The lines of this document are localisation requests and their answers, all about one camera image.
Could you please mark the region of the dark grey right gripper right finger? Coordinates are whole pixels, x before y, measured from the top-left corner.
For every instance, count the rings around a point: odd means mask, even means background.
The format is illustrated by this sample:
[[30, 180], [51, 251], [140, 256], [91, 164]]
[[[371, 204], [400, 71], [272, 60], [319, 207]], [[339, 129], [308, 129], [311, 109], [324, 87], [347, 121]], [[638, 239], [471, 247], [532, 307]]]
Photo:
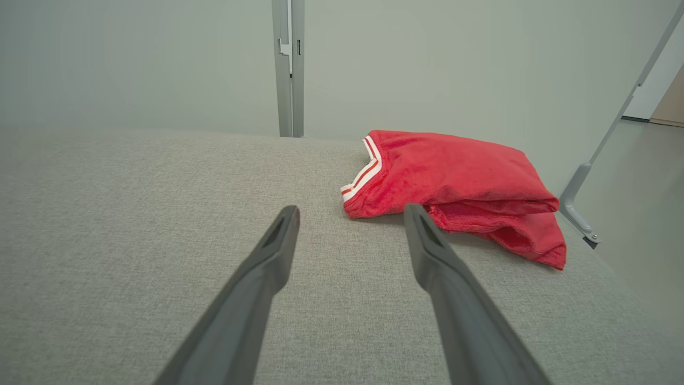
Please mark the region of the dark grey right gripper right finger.
[[452, 385], [551, 385], [425, 209], [408, 204], [403, 219], [414, 275], [430, 295]]

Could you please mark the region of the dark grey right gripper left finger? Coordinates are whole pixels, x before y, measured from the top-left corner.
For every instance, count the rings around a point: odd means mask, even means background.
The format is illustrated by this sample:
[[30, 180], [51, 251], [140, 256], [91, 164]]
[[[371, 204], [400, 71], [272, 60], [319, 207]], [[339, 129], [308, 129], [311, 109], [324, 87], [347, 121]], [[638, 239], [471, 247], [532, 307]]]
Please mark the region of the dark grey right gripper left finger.
[[289, 280], [300, 210], [278, 213], [154, 385], [252, 385], [272, 299]]

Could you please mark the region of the red jersey with white sleeve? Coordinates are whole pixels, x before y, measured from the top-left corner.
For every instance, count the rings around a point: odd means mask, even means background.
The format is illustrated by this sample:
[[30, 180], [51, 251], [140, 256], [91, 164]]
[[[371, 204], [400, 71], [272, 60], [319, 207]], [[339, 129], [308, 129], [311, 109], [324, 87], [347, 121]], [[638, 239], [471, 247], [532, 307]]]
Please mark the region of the red jersey with white sleeve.
[[407, 204], [458, 204], [502, 215], [558, 210], [557, 197], [513, 147], [390, 130], [373, 130], [362, 142], [369, 164], [341, 189], [352, 219], [398, 213]]

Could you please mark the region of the grey metal brace with foot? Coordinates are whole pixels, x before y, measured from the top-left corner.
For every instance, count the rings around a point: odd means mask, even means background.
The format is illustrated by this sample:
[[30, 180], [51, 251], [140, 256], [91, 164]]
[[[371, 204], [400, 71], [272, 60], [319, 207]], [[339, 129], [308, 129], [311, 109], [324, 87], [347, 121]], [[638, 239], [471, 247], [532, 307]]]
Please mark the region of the grey metal brace with foot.
[[570, 182], [568, 183], [566, 188], [564, 188], [561, 197], [559, 198], [561, 204], [559, 211], [562, 213], [565, 219], [569, 221], [570, 224], [572, 224], [578, 231], [581, 232], [583, 236], [583, 241], [587, 243], [592, 249], [596, 249], [596, 247], [599, 244], [601, 244], [602, 241], [599, 238], [599, 235], [591, 226], [591, 224], [589, 224], [589, 222], [579, 212], [577, 205], [575, 204], [577, 194], [583, 186], [589, 173], [591, 172], [593, 164], [599, 157], [601, 151], [608, 142], [608, 139], [610, 138], [614, 129], [617, 127], [617, 124], [622, 120], [624, 112], [629, 107], [630, 103], [634, 98], [634, 93], [638, 88], [640, 88], [641, 85], [643, 85], [645, 80], [647, 80], [647, 76], [650, 74], [650, 71], [652, 71], [653, 66], [657, 63], [657, 59], [660, 57], [660, 54], [662, 54], [662, 51], [667, 45], [667, 42], [672, 36], [674, 30], [677, 27], [677, 24], [679, 24], [679, 20], [681, 20], [681, 17], [683, 15], [684, 0], [679, 0], [677, 9], [675, 10], [672, 19], [670, 20], [669, 24], [667, 24], [667, 26], [665, 27], [664, 33], [660, 37], [657, 46], [655, 47], [653, 53], [648, 59], [647, 64], [643, 68], [635, 85], [631, 89], [628, 98], [624, 102], [623, 106], [620, 108], [616, 118], [613, 120], [613, 123], [609, 127], [606, 134], [603, 136], [603, 139], [601, 139], [600, 144], [596, 147], [596, 151], [594, 151], [593, 155], [591, 156], [591, 159], [589, 159], [589, 161], [587, 161], [586, 163], [579, 165], [578, 169], [575, 171]]

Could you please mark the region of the grey metal frame post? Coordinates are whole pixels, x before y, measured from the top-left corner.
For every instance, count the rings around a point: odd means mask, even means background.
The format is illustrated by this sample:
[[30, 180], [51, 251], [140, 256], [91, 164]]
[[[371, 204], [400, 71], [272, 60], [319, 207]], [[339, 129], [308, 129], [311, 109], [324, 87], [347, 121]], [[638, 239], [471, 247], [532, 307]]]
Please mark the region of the grey metal frame post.
[[280, 136], [305, 136], [305, 0], [271, 0]]

